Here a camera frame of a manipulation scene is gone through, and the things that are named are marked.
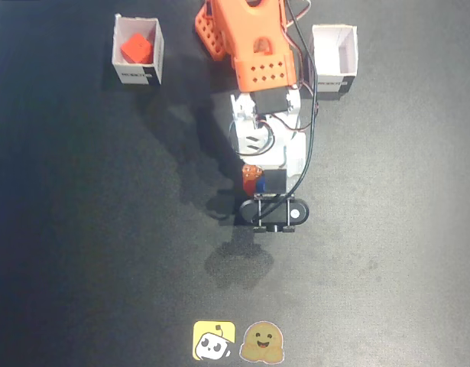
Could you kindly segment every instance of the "hugging face emoji sticker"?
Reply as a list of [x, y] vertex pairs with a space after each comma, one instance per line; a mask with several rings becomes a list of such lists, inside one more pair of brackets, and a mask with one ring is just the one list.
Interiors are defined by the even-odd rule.
[[273, 323], [261, 321], [251, 325], [245, 333], [240, 357], [248, 362], [276, 365], [284, 360], [282, 332]]

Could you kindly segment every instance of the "open white box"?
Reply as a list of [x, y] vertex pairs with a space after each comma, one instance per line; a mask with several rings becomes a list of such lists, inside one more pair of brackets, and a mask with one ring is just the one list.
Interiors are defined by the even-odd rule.
[[[133, 34], [141, 34], [153, 44], [153, 63], [128, 63], [121, 46]], [[115, 15], [112, 65], [123, 84], [161, 84], [164, 65], [164, 36], [156, 18], [123, 18]]]
[[[357, 27], [313, 25], [310, 50], [318, 70], [318, 93], [347, 93], [358, 68]], [[313, 67], [309, 65], [313, 85]]]

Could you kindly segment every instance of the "black base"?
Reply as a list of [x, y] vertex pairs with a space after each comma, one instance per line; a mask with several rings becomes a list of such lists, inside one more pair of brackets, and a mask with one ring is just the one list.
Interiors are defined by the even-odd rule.
[[304, 201], [291, 198], [280, 205], [262, 220], [256, 220], [260, 213], [274, 205], [272, 197], [247, 200], [240, 206], [240, 214], [247, 224], [254, 226], [254, 231], [261, 232], [295, 232], [295, 226], [303, 224], [310, 216], [310, 208]]

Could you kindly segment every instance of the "perforated orange panel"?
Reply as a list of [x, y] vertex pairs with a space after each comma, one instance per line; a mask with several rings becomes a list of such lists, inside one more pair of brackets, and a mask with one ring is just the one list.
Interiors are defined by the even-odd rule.
[[282, 33], [286, 15], [280, 0], [211, 0], [213, 21], [229, 44], [242, 92], [290, 86], [297, 82], [293, 53]]
[[221, 32], [214, 21], [206, 17], [206, 4], [196, 16], [196, 32], [215, 61], [221, 61], [226, 55]]

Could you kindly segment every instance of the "wire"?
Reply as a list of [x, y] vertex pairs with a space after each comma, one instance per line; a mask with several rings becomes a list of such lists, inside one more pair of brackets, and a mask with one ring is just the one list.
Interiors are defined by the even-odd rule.
[[[233, 148], [233, 150], [235, 151], [235, 153], [241, 157], [258, 157], [260, 155], [263, 155], [265, 153], [267, 153], [269, 150], [271, 150], [274, 145], [275, 145], [275, 134], [274, 134], [274, 130], [272, 130], [272, 128], [269, 126], [269, 124], [267, 123], [267, 121], [265, 120], [258, 120], [258, 122], [260, 122], [261, 124], [263, 124], [265, 126], [265, 128], [268, 130], [269, 132], [269, 139], [272, 138], [272, 142], [271, 144], [269, 145], [269, 147], [267, 149], [264, 149], [263, 151], [258, 151], [256, 153], [240, 153], [239, 151], [237, 151], [236, 149]], [[232, 133], [232, 127], [233, 125], [235, 124], [235, 122], [232, 122], [230, 125], [229, 125], [229, 131], [228, 131], [228, 134], [231, 136], [231, 133]]]
[[283, 119], [281, 119], [276, 114], [272, 113], [271, 116], [274, 119], [277, 119], [279, 122], [281, 122], [282, 125], [284, 125], [287, 130], [291, 130], [292, 132], [304, 132], [306, 129], [308, 129], [311, 126], [311, 122], [310, 122], [308, 125], [304, 126], [303, 128], [291, 128]]
[[290, 37], [287, 31], [284, 29], [284, 26], [281, 25], [281, 27], [282, 27], [282, 35], [286, 39], [287, 43], [290, 44], [297, 51], [297, 57], [299, 60], [299, 80], [297, 81], [297, 88], [301, 89], [303, 87], [303, 82], [304, 82], [303, 52], [301, 51], [300, 47], [297, 46], [296, 42], [293, 41], [293, 39]]
[[276, 195], [272, 200], [277, 200], [274, 205], [272, 205], [269, 209], [265, 210], [260, 214], [260, 216], [255, 216], [253, 218], [253, 222], [258, 221], [260, 219], [263, 219], [264, 217], [268, 216], [270, 213], [275, 211], [282, 203], [287, 201], [297, 190], [297, 188], [301, 185], [301, 183], [304, 180], [304, 177], [307, 174], [307, 171], [310, 168], [310, 162], [311, 162], [311, 156], [313, 155], [313, 147], [314, 147], [314, 136], [315, 136], [315, 128], [316, 128], [316, 116], [318, 113], [318, 70], [316, 69], [316, 64], [314, 63], [313, 56], [311, 55], [310, 49], [308, 48], [308, 45], [306, 41], [304, 40], [303, 32], [301, 31], [301, 28], [299, 26], [298, 20], [296, 16], [294, 15], [293, 9], [290, 7], [290, 3], [286, 2], [287, 9], [289, 10], [290, 16], [293, 19], [294, 26], [296, 27], [297, 33], [303, 42], [304, 49], [308, 53], [308, 58], [310, 59], [311, 66], [313, 67], [313, 104], [311, 106], [311, 129], [310, 129], [310, 146], [308, 147], [308, 152], [306, 155], [306, 163], [304, 164], [304, 169], [303, 172], [301, 172], [301, 175], [297, 182], [294, 184], [293, 188], [290, 189], [290, 191], [282, 196], [281, 199], [279, 195]]
[[[296, 16], [296, 21], [299, 21], [304, 15], [308, 14], [308, 11], [311, 9], [311, 0], [306, 0], [308, 5]], [[294, 24], [294, 17], [291, 21], [287, 22], [286, 27], [290, 27]]]

